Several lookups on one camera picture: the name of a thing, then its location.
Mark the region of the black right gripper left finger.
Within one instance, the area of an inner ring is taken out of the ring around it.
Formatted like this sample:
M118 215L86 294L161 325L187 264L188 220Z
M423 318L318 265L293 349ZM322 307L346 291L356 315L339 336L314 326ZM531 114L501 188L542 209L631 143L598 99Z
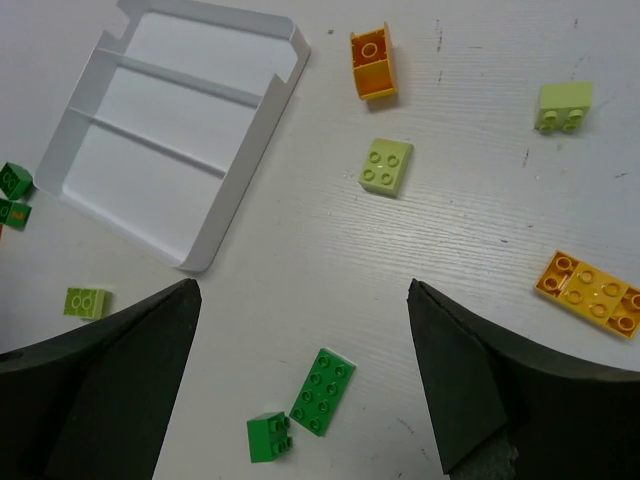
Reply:
M201 302L185 279L2 354L2 478L152 478Z

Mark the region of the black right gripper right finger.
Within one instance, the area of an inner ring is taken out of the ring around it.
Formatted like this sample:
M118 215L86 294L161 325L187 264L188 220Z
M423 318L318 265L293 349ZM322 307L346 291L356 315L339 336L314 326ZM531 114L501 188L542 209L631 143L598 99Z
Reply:
M419 280L407 303L448 477L638 477L637 372L545 347Z

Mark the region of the lime green lego brick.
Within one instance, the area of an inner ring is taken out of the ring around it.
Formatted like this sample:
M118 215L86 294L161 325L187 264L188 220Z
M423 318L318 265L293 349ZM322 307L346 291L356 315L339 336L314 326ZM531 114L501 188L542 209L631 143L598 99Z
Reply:
M104 289L69 287L63 314L84 320L99 320L105 316L109 300L110 292Z

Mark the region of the yellow long lego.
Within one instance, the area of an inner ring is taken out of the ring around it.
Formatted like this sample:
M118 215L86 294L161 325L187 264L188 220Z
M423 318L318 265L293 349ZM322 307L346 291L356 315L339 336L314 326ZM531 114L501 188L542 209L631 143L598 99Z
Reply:
M556 251L534 285L542 297L625 339L639 331L639 288Z

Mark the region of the dark green long lego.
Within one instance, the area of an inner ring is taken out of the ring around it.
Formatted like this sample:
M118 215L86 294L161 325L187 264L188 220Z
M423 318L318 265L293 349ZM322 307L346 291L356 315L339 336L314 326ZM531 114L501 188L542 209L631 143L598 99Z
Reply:
M312 434L325 435L356 366L321 348L290 411L290 418Z

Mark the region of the dark green small lego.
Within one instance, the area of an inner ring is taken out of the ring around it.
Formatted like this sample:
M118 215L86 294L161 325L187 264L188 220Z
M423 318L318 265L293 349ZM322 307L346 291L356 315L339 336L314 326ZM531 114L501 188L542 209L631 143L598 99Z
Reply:
M264 413L246 425L252 463L272 462L292 449L290 420L283 411Z

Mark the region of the green lego with orange print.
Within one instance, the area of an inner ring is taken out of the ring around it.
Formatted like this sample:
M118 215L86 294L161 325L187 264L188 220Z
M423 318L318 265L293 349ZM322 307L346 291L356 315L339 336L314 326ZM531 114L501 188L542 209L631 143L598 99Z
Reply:
M31 213L31 207L25 203L0 200L0 222L2 225L22 230Z

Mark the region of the dark green lego brick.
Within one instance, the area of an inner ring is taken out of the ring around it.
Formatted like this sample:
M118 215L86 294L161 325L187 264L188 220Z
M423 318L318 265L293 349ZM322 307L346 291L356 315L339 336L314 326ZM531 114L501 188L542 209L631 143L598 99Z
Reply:
M1 191L10 201L17 201L31 188L33 178L22 166L6 162L1 168Z

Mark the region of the pale green square lego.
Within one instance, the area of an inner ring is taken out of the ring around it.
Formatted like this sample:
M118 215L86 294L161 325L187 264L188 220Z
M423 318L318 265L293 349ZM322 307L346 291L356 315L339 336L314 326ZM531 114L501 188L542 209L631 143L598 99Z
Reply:
M410 143L376 138L364 161L358 183L368 192L396 198L414 147Z

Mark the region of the orange tall lego brick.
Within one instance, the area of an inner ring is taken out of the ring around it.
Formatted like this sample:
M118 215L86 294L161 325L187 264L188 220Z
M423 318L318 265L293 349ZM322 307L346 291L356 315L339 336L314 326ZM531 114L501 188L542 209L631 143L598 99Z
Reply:
M397 93L393 49L387 22L370 32L350 34L352 74L360 100Z

